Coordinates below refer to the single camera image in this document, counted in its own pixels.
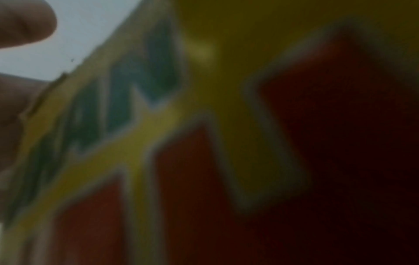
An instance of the hand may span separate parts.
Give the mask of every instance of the hand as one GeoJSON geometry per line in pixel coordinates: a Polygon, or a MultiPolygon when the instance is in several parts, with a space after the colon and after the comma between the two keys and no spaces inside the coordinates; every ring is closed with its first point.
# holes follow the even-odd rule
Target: hand
{"type": "MultiPolygon", "coordinates": [[[[45,39],[56,26],[54,11],[44,0],[0,0],[0,48],[45,39]]],[[[0,73],[0,172],[16,158],[23,131],[18,115],[44,86],[0,73]]]]}

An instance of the white ceiling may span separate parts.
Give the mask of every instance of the white ceiling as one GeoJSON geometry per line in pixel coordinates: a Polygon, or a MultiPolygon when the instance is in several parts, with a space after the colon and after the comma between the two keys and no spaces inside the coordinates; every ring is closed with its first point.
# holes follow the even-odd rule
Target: white ceiling
{"type": "Polygon", "coordinates": [[[0,73],[53,80],[104,42],[140,0],[47,0],[58,28],[45,41],[0,50],[0,73]]]}

